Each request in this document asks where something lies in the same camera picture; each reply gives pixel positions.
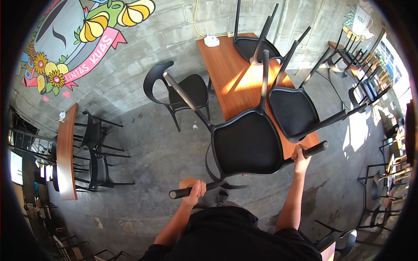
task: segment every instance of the foot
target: foot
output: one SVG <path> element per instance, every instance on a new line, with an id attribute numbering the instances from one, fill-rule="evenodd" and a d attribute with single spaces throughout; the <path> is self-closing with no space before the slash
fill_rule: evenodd
<path id="1" fill-rule="evenodd" d="M 220 190 L 218 194 L 218 203 L 228 201 L 229 194 L 225 190 Z"/>

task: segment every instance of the painted fruit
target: painted fruit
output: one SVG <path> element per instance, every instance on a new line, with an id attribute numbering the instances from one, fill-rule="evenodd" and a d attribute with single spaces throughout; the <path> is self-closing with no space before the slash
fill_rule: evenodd
<path id="1" fill-rule="evenodd" d="M 116 22 L 117 22 L 116 21 L 117 15 L 122 10 L 124 4 L 125 3 L 122 2 L 122 1 L 113 1 L 110 8 L 107 8 L 107 5 L 99 6 L 98 8 L 95 8 L 95 9 L 89 11 L 89 13 L 87 14 L 86 19 L 88 20 L 88 19 L 96 16 L 100 12 L 107 12 L 109 14 L 107 26 L 108 27 L 114 27 L 116 25 Z"/>
<path id="2" fill-rule="evenodd" d="M 92 42 L 102 36 L 107 27 L 109 14 L 100 12 L 90 19 L 84 20 L 83 28 L 80 31 L 80 40 L 83 43 Z"/>
<path id="3" fill-rule="evenodd" d="M 47 64 L 45 65 L 45 74 L 48 76 L 50 75 L 53 71 L 57 71 L 58 67 L 56 66 L 56 64 L 54 62 L 47 62 Z"/>
<path id="4" fill-rule="evenodd" d="M 43 75 L 39 75 L 39 76 L 36 78 L 36 82 L 38 83 L 38 92 L 39 92 L 40 94 L 44 95 L 44 94 L 45 94 L 45 92 L 46 92 L 46 90 L 45 90 L 45 85 L 46 85 L 46 83 L 47 83 L 47 81 L 46 81 L 46 79 L 45 79 L 45 76 L 43 76 Z"/>
<path id="5" fill-rule="evenodd" d="M 58 68 L 58 71 L 62 74 L 68 73 L 68 66 L 63 63 L 60 63 L 59 65 L 57 65 L 57 68 Z"/>
<path id="6" fill-rule="evenodd" d="M 117 23 L 121 26 L 134 26 L 150 16 L 155 10 L 155 4 L 151 0 L 139 0 L 126 4 L 117 16 Z"/>

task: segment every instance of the yellow flower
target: yellow flower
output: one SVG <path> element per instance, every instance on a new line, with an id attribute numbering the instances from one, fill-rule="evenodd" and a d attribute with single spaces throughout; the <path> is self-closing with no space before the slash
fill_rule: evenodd
<path id="1" fill-rule="evenodd" d="M 62 87 L 64 86 L 65 80 L 62 76 L 62 73 L 59 72 L 59 70 L 52 71 L 49 75 L 49 82 L 52 83 L 54 87 Z"/>
<path id="2" fill-rule="evenodd" d="M 43 53 L 36 53 L 36 59 L 34 61 L 34 68 L 38 74 L 45 73 L 45 65 L 48 62 L 46 55 Z"/>

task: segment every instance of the electrical cable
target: electrical cable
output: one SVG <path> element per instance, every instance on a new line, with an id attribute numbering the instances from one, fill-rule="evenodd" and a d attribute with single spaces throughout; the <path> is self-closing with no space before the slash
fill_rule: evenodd
<path id="1" fill-rule="evenodd" d="M 306 48 L 308 47 L 309 41 L 311 40 L 311 36 L 312 36 L 312 33 L 314 32 L 314 28 L 315 28 L 315 25 L 316 25 L 316 21 L 318 20 L 319 13 L 321 12 L 321 9 L 322 9 L 322 6 L 324 5 L 324 2 L 325 2 L 325 0 L 322 0 L 321 6 L 320 6 L 320 8 L 318 10 L 318 13 L 316 14 L 316 17 L 315 17 L 315 21 L 313 22 L 312 29 L 311 29 L 311 33 L 309 34 L 308 41 L 305 44 L 305 61 L 304 62 L 306 62 L 306 56 L 307 56 Z M 299 69 L 295 73 L 295 75 L 297 75 L 301 70 L 306 70 L 306 69 L 310 69 L 310 68 L 302 68 L 302 69 Z"/>
<path id="2" fill-rule="evenodd" d="M 26 103 L 27 104 L 29 104 L 29 105 L 31 105 L 32 106 L 32 108 L 34 108 L 35 110 L 37 110 L 38 112 L 40 112 L 41 114 L 43 114 L 44 116 L 46 116 L 48 119 L 50 119 L 51 121 L 53 121 L 53 122 L 58 122 L 59 120 L 56 120 L 56 119 L 51 119 L 48 115 L 46 115 L 45 113 L 43 113 L 41 110 L 39 110 L 38 108 L 36 108 L 35 106 L 33 106 L 32 104 L 30 104 L 15 88 L 13 88 L 13 90 L 15 90 L 15 93 L 16 93 L 16 97 L 17 97 L 17 95 L 19 94 L 19 96 L 24 100 L 24 101 L 26 101 Z"/>
<path id="3" fill-rule="evenodd" d="M 196 13 L 197 13 L 197 5 L 199 4 L 199 0 L 196 0 L 196 8 L 194 9 L 194 18 L 193 18 L 193 21 L 194 21 L 194 29 L 196 30 L 196 32 L 201 36 L 201 37 L 206 37 L 206 36 L 204 36 L 204 35 L 202 35 L 200 32 L 199 32 L 199 30 L 197 30 L 197 27 L 196 27 Z M 224 35 L 217 35 L 216 37 L 221 37 L 221 36 L 227 36 L 226 34 L 224 34 Z"/>

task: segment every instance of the yellow cable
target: yellow cable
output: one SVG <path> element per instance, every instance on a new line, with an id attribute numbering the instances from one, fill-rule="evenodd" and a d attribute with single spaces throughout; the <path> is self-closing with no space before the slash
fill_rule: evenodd
<path id="1" fill-rule="evenodd" d="M 199 32 L 199 30 L 197 30 L 197 27 L 196 27 L 196 13 L 197 13 L 197 5 L 199 4 L 199 0 L 196 0 L 196 8 L 194 9 L 194 18 L 193 18 L 193 21 L 194 21 L 194 29 L 196 30 L 196 32 L 201 36 L 201 37 L 206 37 L 205 35 L 202 35 L 200 32 Z M 224 34 L 224 35 L 217 35 L 216 37 L 221 37 L 221 36 L 227 36 L 226 34 Z"/>
<path id="2" fill-rule="evenodd" d="M 316 17 L 315 17 L 315 21 L 313 22 L 311 33 L 309 34 L 308 41 L 306 42 L 306 45 L 305 45 L 305 62 L 306 62 L 306 56 L 307 56 L 307 53 L 306 53 L 306 48 L 308 47 L 308 43 L 309 43 L 309 41 L 311 40 L 311 36 L 312 36 L 313 31 L 314 31 L 314 28 L 315 28 L 315 25 L 316 25 L 316 21 L 318 20 L 318 17 L 319 17 L 319 12 L 321 11 L 322 6 L 324 5 L 324 1 L 325 1 L 325 0 L 322 0 L 321 7 L 319 8 L 318 14 L 317 14 L 317 15 L 316 15 Z M 301 70 L 305 70 L 305 69 L 310 69 L 310 68 L 303 68 L 303 69 L 299 69 L 299 71 L 297 71 L 297 72 L 295 73 L 295 75 L 298 75 L 298 73 L 299 73 Z"/>

